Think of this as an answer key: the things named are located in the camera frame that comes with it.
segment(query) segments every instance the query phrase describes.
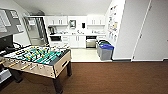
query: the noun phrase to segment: coffee maker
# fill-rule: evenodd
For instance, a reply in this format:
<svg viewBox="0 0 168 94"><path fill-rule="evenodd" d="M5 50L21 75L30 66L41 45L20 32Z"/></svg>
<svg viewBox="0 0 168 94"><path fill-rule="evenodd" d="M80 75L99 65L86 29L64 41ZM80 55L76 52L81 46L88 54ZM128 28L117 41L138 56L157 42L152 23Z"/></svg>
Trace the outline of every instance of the coffee maker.
<svg viewBox="0 0 168 94"><path fill-rule="evenodd" d="M48 26L48 29L50 31L50 35L54 35L56 32L56 26Z"/></svg>

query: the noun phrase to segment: stainless steel refrigerator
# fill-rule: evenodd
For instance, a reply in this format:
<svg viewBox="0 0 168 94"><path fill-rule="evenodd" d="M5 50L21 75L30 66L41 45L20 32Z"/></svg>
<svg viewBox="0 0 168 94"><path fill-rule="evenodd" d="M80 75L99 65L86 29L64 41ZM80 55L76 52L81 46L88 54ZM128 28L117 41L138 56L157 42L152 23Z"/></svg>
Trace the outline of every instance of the stainless steel refrigerator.
<svg viewBox="0 0 168 94"><path fill-rule="evenodd" d="M44 46L48 44L43 17L24 17L31 45Z"/></svg>

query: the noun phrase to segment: trash can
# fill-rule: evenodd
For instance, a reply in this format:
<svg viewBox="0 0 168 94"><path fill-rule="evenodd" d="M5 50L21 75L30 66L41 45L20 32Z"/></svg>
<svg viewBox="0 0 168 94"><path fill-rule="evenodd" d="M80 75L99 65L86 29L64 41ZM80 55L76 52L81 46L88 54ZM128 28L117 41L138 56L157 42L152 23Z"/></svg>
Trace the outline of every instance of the trash can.
<svg viewBox="0 0 168 94"><path fill-rule="evenodd" d="M98 56L100 57L100 45L103 45L103 44L110 44L108 41L106 40L100 40L97 42L97 54Z"/></svg>
<svg viewBox="0 0 168 94"><path fill-rule="evenodd" d="M100 45L100 60L111 60L114 47L110 44Z"/></svg>

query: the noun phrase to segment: upper cabinet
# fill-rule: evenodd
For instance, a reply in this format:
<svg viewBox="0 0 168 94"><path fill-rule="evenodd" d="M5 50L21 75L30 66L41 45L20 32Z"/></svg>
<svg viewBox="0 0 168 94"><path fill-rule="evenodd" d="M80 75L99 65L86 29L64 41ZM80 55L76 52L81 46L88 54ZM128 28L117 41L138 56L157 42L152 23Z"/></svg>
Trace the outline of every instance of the upper cabinet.
<svg viewBox="0 0 168 94"><path fill-rule="evenodd" d="M68 25L67 16L47 16L48 25Z"/></svg>
<svg viewBox="0 0 168 94"><path fill-rule="evenodd" d="M105 25L105 16L87 16L87 25Z"/></svg>

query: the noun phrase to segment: ceiling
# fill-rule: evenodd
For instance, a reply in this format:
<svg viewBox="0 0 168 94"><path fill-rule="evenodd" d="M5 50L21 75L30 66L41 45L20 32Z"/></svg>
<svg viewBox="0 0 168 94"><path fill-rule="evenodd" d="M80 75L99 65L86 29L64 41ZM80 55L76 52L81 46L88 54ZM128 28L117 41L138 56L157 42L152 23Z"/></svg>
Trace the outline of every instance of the ceiling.
<svg viewBox="0 0 168 94"><path fill-rule="evenodd" d="M29 13L45 15L105 15L112 0L13 0Z"/></svg>

